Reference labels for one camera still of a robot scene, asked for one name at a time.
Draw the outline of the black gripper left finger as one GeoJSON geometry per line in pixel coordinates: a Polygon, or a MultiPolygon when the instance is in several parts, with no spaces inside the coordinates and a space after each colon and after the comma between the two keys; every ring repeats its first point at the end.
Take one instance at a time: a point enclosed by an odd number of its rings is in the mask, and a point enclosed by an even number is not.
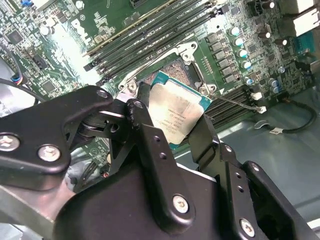
{"type": "Polygon", "coordinates": [[[26,108],[0,120],[0,182],[44,191],[59,186],[71,151],[95,137],[116,145],[117,174],[140,166],[153,219],[169,235],[186,232],[195,206],[161,129],[144,103],[115,101],[97,86],[26,108]]]}

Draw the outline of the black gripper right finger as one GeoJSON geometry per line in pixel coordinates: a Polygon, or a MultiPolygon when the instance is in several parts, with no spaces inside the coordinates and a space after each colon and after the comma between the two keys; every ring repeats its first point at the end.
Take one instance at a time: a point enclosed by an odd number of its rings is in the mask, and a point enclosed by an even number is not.
{"type": "Polygon", "coordinates": [[[240,163],[208,116],[188,136],[198,171],[217,182],[219,231],[224,240],[316,240],[318,236],[253,161],[240,163]]]}

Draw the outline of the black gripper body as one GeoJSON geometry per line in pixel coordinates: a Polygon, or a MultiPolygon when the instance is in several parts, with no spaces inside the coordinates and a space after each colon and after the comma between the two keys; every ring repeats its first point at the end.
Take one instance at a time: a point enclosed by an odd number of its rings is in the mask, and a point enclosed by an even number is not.
{"type": "Polygon", "coordinates": [[[219,215],[218,184],[179,165],[195,204],[195,223],[170,235],[155,222],[137,164],[74,195],[54,224],[55,240],[233,240],[232,227],[219,215]]]}

